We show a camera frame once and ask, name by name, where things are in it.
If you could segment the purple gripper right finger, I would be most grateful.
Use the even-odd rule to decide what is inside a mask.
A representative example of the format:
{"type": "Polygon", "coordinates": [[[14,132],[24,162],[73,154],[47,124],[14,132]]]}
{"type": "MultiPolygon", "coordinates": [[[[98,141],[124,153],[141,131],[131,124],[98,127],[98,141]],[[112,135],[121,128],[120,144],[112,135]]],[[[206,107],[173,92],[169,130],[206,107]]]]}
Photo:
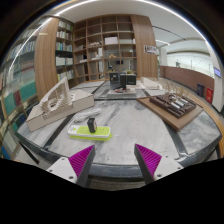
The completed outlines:
{"type": "Polygon", "coordinates": [[[172,157],[162,156],[139,144],[135,145],[134,154],[146,184],[182,169],[182,166],[172,157]]]}

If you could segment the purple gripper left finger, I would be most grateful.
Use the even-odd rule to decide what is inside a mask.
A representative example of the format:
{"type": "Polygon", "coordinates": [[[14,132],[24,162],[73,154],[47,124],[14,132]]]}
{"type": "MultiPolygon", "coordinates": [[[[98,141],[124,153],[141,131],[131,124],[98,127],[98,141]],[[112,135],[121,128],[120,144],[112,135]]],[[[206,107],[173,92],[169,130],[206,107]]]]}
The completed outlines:
{"type": "Polygon", "coordinates": [[[95,157],[95,146],[91,145],[71,157],[60,157],[47,171],[78,186],[85,187],[95,157]]]}

